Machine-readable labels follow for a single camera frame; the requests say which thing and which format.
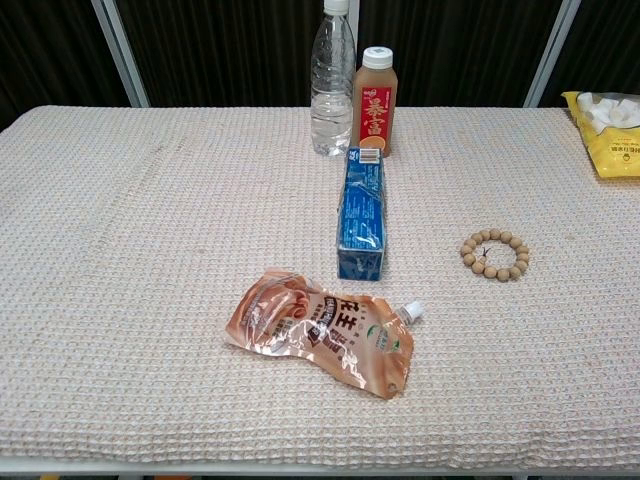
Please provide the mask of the blue carton box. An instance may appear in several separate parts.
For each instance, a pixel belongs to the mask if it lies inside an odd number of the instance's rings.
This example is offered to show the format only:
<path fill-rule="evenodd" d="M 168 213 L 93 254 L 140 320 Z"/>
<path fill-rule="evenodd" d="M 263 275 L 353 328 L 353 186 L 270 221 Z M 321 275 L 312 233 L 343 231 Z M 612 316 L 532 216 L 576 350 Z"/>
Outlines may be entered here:
<path fill-rule="evenodd" d="M 336 233 L 338 277 L 378 281 L 386 247 L 385 175 L 382 151 L 351 147 Z"/>

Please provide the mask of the orange spouted refill pouch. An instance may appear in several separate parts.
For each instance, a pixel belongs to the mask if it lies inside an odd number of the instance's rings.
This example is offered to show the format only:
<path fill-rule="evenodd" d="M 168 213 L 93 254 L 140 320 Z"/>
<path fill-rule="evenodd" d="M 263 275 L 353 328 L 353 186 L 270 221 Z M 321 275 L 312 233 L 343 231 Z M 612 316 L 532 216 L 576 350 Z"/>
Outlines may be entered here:
<path fill-rule="evenodd" d="M 293 272 L 270 269 L 225 327 L 228 341 L 272 357 L 304 358 L 338 381 L 391 399 L 405 389 L 418 301 L 397 309 L 380 297 L 337 294 Z"/>

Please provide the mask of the red label juice bottle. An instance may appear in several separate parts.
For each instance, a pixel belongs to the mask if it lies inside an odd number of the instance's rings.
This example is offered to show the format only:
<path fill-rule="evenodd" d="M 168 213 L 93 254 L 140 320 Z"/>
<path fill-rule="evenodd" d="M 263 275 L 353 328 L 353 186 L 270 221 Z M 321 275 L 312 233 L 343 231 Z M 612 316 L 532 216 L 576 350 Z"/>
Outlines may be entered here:
<path fill-rule="evenodd" d="M 384 46 L 366 48 L 353 87 L 351 146 L 381 149 L 388 157 L 398 88 L 393 51 Z"/>

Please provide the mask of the clear plastic water bottle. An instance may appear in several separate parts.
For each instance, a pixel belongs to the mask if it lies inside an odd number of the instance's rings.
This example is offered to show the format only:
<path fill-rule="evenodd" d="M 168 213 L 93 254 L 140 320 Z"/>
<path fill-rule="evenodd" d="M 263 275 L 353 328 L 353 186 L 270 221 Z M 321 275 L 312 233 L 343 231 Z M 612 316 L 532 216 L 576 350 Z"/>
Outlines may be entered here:
<path fill-rule="evenodd" d="M 341 156 L 349 148 L 353 121 L 356 52 L 349 0 L 324 0 L 323 13 L 311 52 L 311 138 L 316 153 Z"/>

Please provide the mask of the beige waffle weave table cloth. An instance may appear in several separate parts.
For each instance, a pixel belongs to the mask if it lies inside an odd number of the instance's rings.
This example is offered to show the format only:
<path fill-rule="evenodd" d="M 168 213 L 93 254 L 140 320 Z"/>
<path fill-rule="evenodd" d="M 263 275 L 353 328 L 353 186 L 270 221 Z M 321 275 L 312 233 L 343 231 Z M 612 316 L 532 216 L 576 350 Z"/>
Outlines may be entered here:
<path fill-rule="evenodd" d="M 640 180 L 561 109 L 402 108 L 377 282 L 304 108 L 43 106 L 0 132 L 0 472 L 640 473 Z M 270 268 L 426 314 L 385 401 L 228 345 Z"/>

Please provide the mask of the dark pleated curtain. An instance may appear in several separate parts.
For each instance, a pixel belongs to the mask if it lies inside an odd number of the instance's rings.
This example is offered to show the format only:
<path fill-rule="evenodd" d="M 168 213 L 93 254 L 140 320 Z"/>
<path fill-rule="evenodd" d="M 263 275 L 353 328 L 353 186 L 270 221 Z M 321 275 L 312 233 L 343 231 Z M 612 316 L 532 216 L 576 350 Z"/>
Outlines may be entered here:
<path fill-rule="evenodd" d="M 520 107 L 562 0 L 360 0 L 402 106 Z M 322 0 L 116 0 L 155 107 L 310 102 Z M 542 93 L 640 94 L 640 0 L 581 0 Z M 128 104 L 91 0 L 0 0 L 0 130 L 41 105 Z"/>

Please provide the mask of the yellow snack bag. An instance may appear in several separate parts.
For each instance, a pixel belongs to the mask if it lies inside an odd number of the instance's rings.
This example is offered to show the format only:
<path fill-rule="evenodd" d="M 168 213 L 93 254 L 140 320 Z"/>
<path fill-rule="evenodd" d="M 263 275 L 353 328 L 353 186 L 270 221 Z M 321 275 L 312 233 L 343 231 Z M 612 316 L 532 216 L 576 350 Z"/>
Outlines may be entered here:
<path fill-rule="evenodd" d="M 601 178 L 640 177 L 640 95 L 562 93 Z"/>

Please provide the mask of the grey metal frame post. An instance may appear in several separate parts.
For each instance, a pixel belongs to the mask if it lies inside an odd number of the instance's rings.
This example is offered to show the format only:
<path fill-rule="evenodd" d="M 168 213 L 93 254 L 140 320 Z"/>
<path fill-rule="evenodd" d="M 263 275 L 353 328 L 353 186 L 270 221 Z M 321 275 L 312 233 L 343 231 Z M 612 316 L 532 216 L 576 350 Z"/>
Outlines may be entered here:
<path fill-rule="evenodd" d="M 545 49 L 525 97 L 524 108 L 537 108 L 554 71 L 582 0 L 562 0 Z"/>
<path fill-rule="evenodd" d="M 116 0 L 91 0 L 91 4 L 130 105 L 135 108 L 150 108 L 151 103 Z"/>

